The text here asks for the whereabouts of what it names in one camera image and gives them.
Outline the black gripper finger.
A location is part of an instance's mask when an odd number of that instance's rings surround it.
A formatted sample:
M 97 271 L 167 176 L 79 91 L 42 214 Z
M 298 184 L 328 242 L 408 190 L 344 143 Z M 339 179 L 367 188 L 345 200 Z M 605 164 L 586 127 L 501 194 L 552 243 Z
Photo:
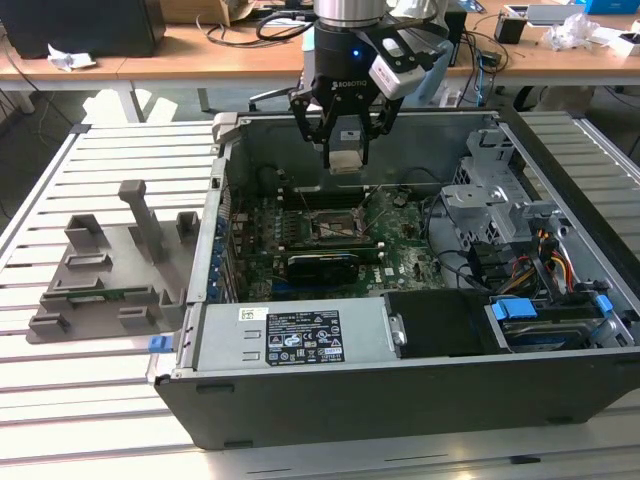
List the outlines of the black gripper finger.
M 307 118 L 307 110 L 312 101 L 321 107 L 321 118 L 313 126 Z M 328 91 L 315 94 L 312 89 L 301 90 L 290 96 L 290 107 L 299 131 L 305 141 L 322 147 L 322 161 L 325 169 L 330 168 L 329 140 L 337 120 L 336 95 Z
M 361 125 L 361 162 L 367 165 L 369 161 L 369 147 L 372 140 L 381 135 L 387 135 L 399 114 L 404 99 L 385 100 L 378 116 L 373 118 L 369 106 L 365 105 L 358 113 Z

